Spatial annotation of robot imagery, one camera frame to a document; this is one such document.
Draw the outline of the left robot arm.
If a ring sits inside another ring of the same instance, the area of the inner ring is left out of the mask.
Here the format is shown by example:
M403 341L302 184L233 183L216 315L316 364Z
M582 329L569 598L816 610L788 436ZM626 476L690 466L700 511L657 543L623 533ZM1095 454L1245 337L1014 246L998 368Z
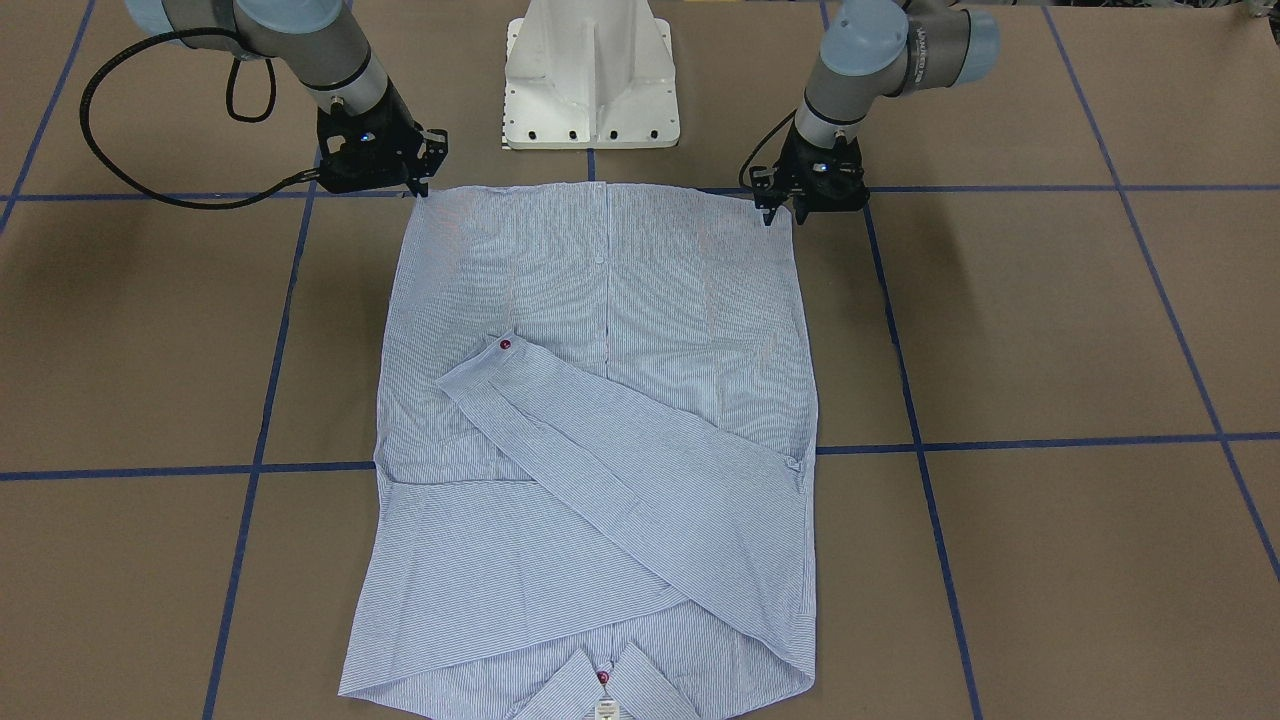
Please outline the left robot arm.
M860 211L870 200L859 133L876 102L983 79L1001 50L997 20L945 1L845 1L829 19L786 133L769 165L748 158L739 183L765 225L787 208L796 224L814 213Z

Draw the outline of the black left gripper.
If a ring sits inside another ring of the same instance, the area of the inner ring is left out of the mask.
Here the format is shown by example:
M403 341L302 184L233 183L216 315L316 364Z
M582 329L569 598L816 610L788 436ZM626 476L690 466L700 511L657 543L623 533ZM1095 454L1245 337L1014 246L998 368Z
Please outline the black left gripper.
M809 143L785 118L750 152L754 158L774 135L787 129L780 156L769 167L750 167L750 191L765 227L772 227L786 204L794 213L860 211L867 205L867 186L858 138L838 131L835 146Z

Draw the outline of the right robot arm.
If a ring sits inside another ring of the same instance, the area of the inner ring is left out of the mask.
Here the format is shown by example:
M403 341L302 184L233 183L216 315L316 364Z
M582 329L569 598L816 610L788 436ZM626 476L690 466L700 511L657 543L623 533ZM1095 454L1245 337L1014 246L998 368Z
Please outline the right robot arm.
M128 1L143 45L280 60L317 106L319 161L305 172L330 193L401 186L425 197L448 133L417 123L343 1Z

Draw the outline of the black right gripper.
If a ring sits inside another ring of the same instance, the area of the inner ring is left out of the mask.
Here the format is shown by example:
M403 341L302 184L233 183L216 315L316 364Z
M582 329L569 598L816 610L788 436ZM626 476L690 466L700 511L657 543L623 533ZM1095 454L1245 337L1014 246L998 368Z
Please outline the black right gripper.
M317 143L337 150L344 142L384 143L397 149L416 173L410 177L410 192L429 196L429 183L449 152L444 129L425 129L410 114L398 95L387 95L371 109L351 114L346 105L333 102L317 111Z

